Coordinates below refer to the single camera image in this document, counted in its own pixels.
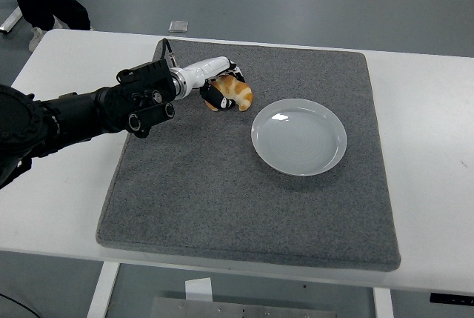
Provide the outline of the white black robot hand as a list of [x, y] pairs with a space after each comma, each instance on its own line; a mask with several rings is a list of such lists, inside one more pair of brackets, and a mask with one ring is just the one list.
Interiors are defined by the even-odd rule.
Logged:
[[176, 99], [183, 99], [193, 89], [199, 89], [201, 97], [216, 110], [229, 109], [236, 101], [225, 96], [211, 82], [220, 76], [234, 76], [238, 81], [244, 82], [240, 68], [225, 56], [205, 59], [184, 68], [172, 67], [170, 72], [176, 89]]

